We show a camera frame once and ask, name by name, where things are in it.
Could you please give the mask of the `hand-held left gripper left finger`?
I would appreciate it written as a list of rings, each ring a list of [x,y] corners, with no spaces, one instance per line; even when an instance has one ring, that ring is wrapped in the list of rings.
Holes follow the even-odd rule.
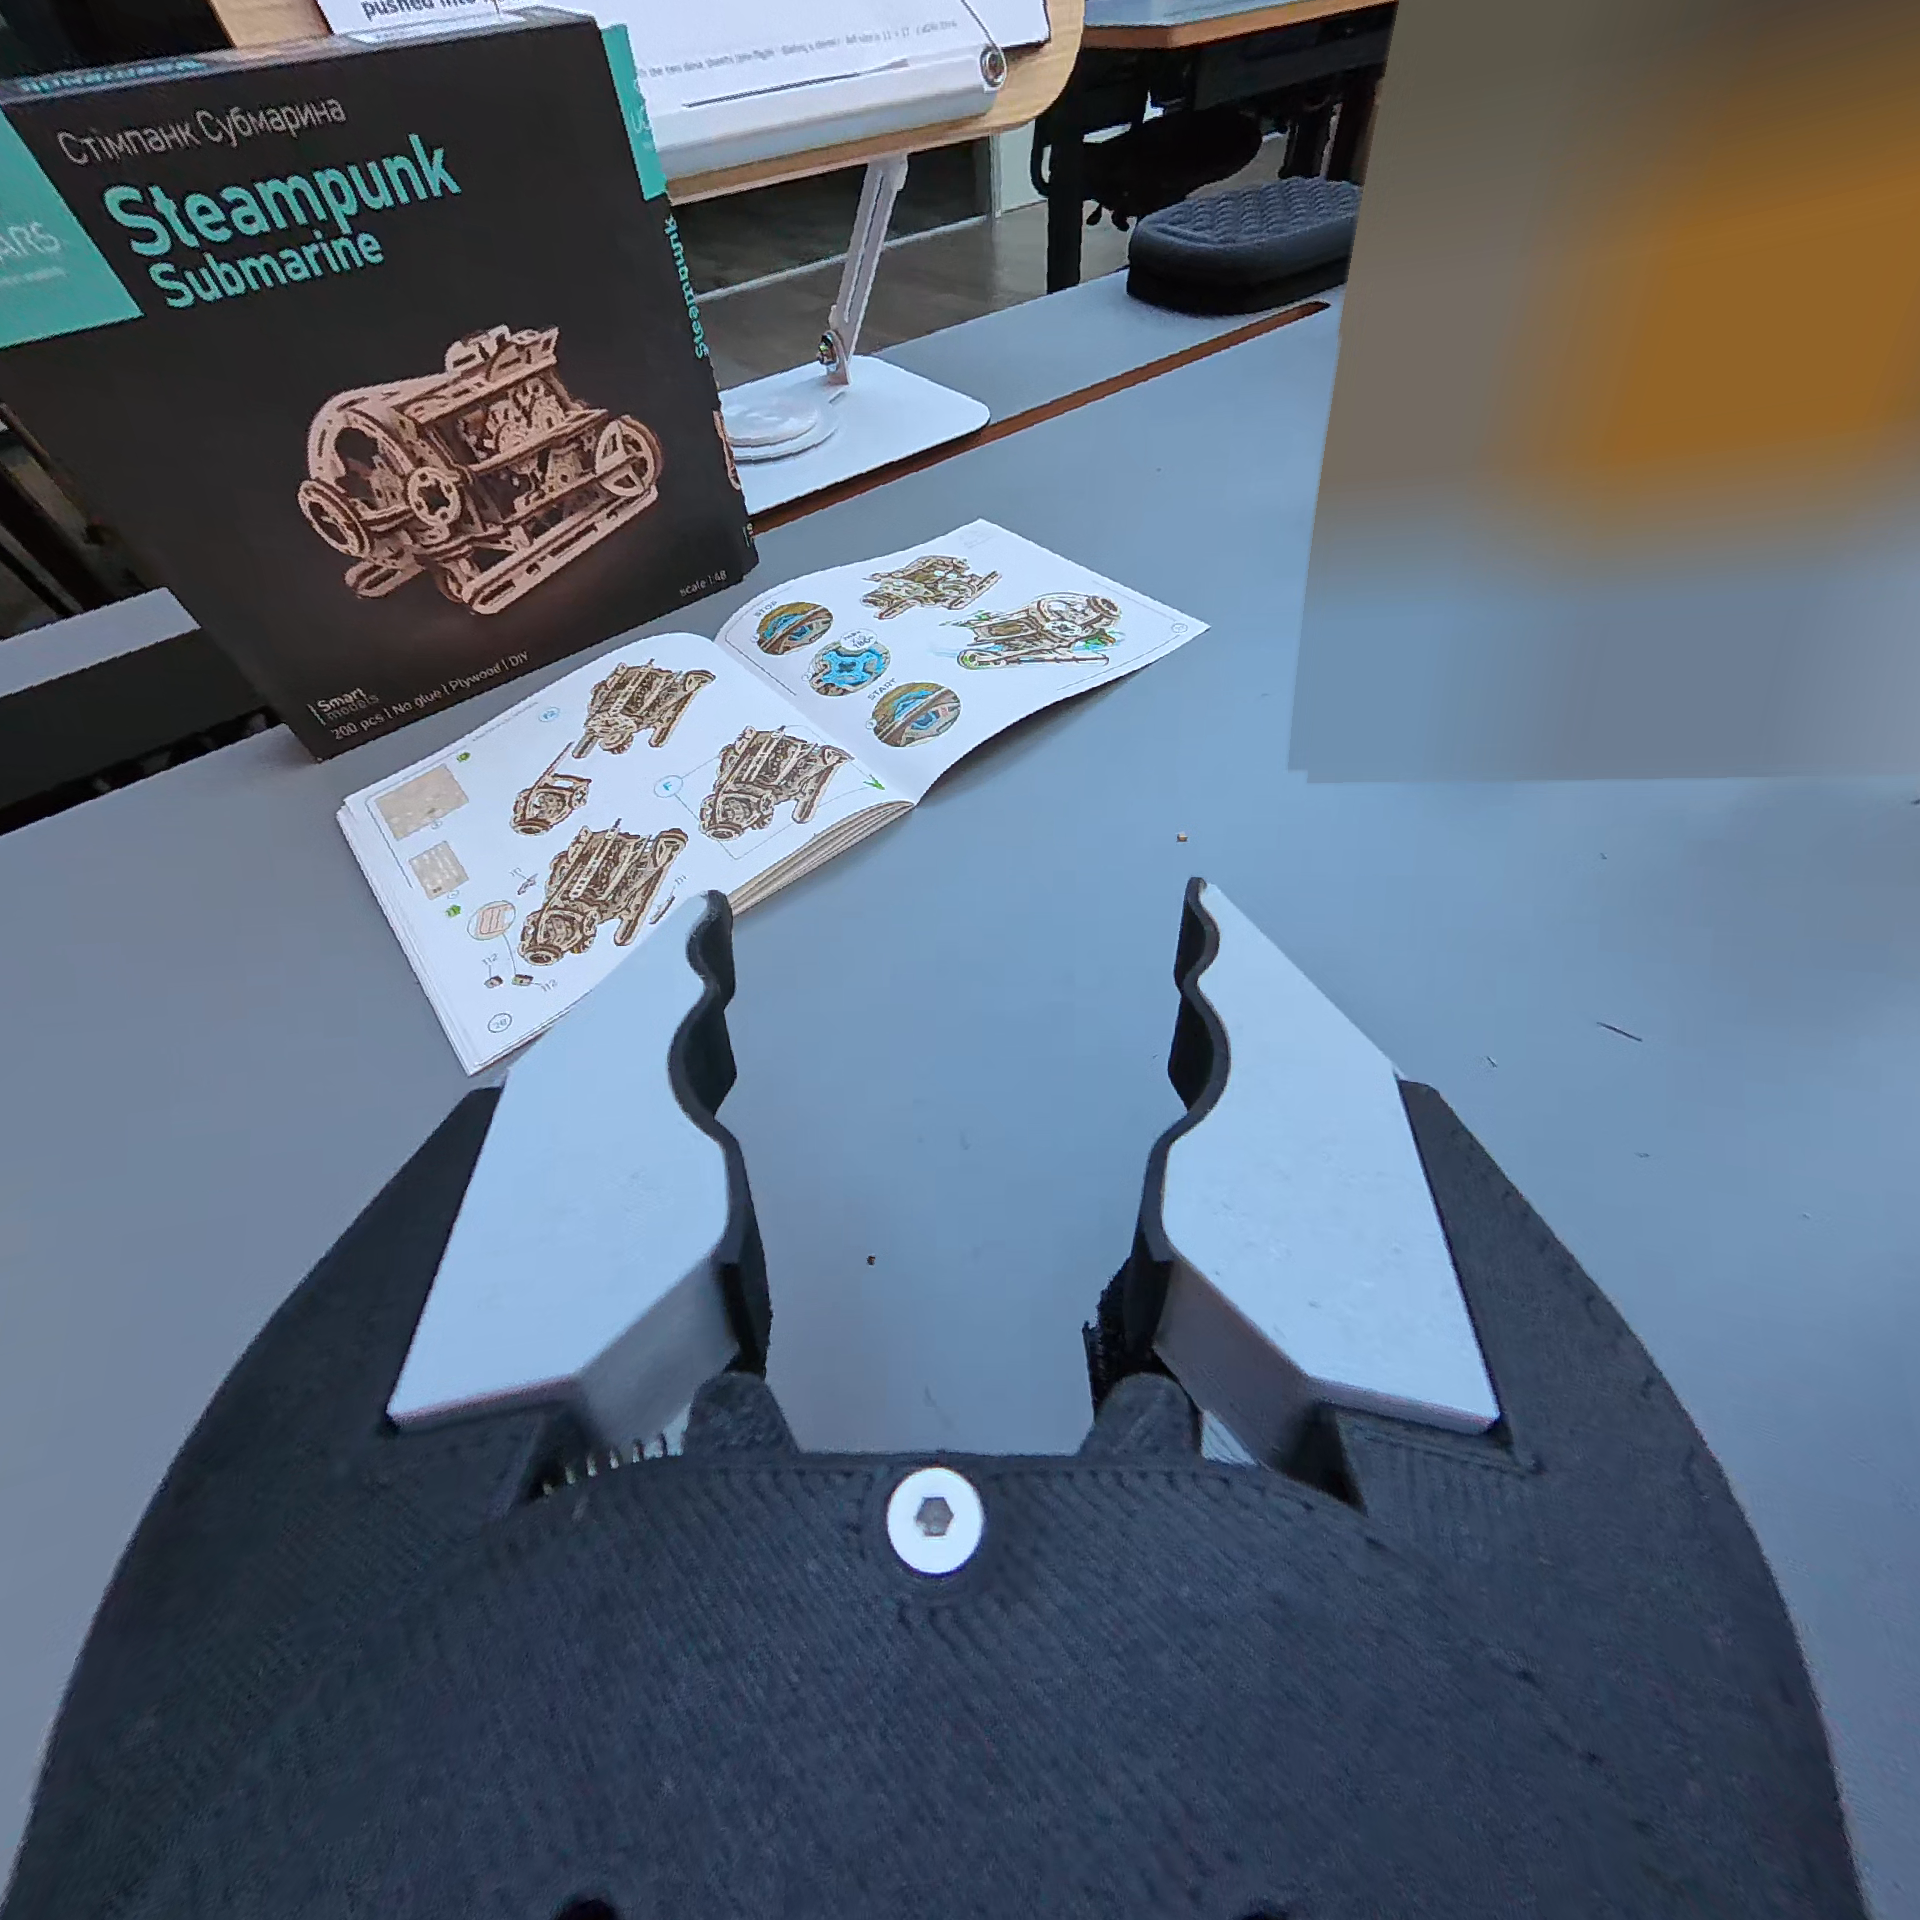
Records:
[[[693,1453],[697,1395],[762,1375],[765,1252],[737,1140],[732,905],[666,921],[526,1047],[389,1397],[401,1431],[562,1406],[602,1453]]]

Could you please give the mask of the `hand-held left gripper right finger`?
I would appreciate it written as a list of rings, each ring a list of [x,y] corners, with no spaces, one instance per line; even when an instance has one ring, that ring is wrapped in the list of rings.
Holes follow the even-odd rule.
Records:
[[[1132,1364],[1206,1451],[1290,1462],[1320,1411],[1478,1437],[1499,1397],[1393,1066],[1220,890],[1189,878],[1168,1080],[1132,1244]]]

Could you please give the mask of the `illustrated instruction booklet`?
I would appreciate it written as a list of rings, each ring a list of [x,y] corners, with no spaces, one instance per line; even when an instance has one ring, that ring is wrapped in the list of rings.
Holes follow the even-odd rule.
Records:
[[[466,1074],[668,912],[759,905],[912,812],[1005,730],[1206,623],[975,518],[616,646],[340,807]]]

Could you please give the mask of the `black model kit box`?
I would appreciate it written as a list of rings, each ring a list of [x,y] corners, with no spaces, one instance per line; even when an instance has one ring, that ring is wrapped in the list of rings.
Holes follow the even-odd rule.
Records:
[[[579,13],[8,81],[2,411],[316,757],[759,559]]]

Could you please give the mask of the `white document stand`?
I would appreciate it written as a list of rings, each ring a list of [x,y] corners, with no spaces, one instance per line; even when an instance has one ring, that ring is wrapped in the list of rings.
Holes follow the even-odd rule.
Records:
[[[855,349],[908,159],[958,141],[1032,123],[1074,65],[1083,6],[1047,4],[1052,37],[1005,56],[983,102],[886,102],[875,81],[824,96],[650,108],[653,157],[677,206],[861,165],[841,279],[805,367],[735,387],[722,426],[754,525],[886,468],[975,434],[990,410]],[[615,75],[636,81],[626,34]]]

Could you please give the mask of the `desk with black legs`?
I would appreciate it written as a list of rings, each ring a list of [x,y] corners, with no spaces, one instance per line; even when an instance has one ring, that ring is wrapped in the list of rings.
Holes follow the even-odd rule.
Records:
[[[1359,179],[1393,4],[1083,4],[1063,91],[1034,122],[1046,289],[1116,230],[1234,179],[1267,141],[1282,176]]]

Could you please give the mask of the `printed instruction sheet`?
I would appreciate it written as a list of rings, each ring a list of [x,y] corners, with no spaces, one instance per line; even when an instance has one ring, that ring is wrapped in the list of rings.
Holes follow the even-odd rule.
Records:
[[[1052,37],[1047,4],[557,4],[624,31],[650,108],[803,99],[875,81],[886,102],[983,102],[1005,56]]]

